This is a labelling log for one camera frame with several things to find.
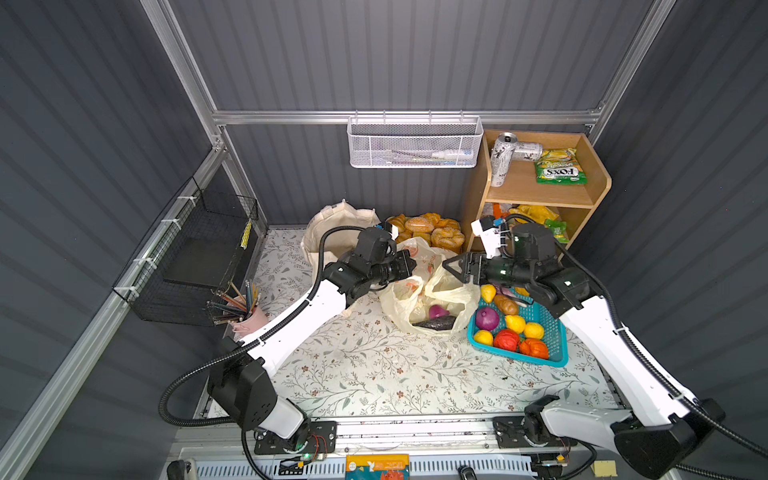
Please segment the yellow plastic grocery bag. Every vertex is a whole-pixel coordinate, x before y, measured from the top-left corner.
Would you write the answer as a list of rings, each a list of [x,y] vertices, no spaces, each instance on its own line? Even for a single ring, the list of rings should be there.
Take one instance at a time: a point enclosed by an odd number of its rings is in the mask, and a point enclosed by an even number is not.
[[[470,324],[480,300],[480,287],[465,284],[443,268],[442,263],[455,256],[449,250],[431,247],[422,238],[407,239],[397,249],[416,261],[410,277],[388,285],[378,293],[384,314],[401,331],[425,336],[456,335]],[[423,327],[429,309],[439,306],[455,318],[446,330]]]

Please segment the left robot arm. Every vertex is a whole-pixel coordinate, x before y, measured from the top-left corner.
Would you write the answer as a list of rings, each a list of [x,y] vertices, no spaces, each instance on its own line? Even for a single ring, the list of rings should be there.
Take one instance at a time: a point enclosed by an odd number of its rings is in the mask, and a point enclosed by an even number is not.
[[[416,261],[396,245],[398,229],[333,227],[320,239],[310,290],[252,334],[246,351],[211,367],[207,390],[242,431],[270,432],[298,450],[309,437],[307,414],[276,393],[272,376],[320,327],[378,287],[409,278]]]

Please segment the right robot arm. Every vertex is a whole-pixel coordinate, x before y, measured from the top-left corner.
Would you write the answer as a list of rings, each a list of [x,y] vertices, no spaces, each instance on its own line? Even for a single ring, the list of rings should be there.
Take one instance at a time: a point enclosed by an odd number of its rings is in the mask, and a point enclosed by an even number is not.
[[[444,269],[463,283],[525,289],[585,345],[621,400],[618,408],[590,409],[549,394],[525,410],[532,440],[570,437],[659,479],[721,426],[720,405],[698,398],[648,352],[619,320],[605,285],[549,229],[492,217],[474,221],[471,229],[483,252],[459,254],[444,261]]]

